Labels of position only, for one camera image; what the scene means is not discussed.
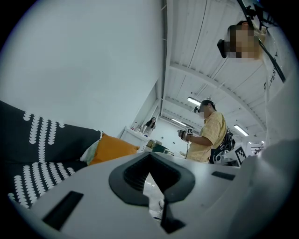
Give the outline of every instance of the fluorescent light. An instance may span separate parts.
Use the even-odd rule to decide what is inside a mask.
[[[245,136],[249,136],[249,134],[246,133],[243,129],[241,129],[240,126],[235,125],[234,127],[235,127],[237,130],[239,130],[242,134],[244,134]]]
[[[190,102],[193,103],[193,104],[198,105],[198,106],[200,106],[200,104],[201,104],[201,102],[199,102],[198,100],[196,100],[196,99],[194,99],[194,98],[192,98],[192,97],[188,97],[187,100],[190,101]]]
[[[181,123],[181,122],[179,122],[179,121],[177,121],[177,120],[175,120],[175,119],[171,119],[171,120],[173,120],[174,122],[177,122],[178,124],[181,124],[181,125],[183,125],[183,126],[187,126],[187,125],[185,125],[185,124],[183,124],[183,123]]]

